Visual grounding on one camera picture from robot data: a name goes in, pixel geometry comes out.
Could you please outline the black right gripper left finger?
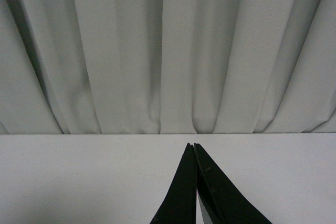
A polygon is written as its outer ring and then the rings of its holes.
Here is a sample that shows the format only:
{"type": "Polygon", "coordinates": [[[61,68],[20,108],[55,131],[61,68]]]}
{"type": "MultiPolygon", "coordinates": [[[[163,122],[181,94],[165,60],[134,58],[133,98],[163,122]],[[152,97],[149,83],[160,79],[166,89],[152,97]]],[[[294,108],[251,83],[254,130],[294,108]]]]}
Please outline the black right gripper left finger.
{"type": "Polygon", "coordinates": [[[167,194],[151,220],[152,224],[196,223],[197,162],[187,144],[167,194]]]}

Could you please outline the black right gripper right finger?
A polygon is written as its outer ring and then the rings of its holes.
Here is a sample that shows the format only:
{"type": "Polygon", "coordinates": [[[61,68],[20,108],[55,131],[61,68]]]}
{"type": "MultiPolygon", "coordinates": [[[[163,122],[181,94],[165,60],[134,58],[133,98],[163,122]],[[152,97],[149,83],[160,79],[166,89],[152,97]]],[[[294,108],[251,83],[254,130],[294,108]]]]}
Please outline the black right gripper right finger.
{"type": "Polygon", "coordinates": [[[270,223],[200,144],[194,144],[194,150],[198,164],[197,191],[204,223],[270,223]]]}

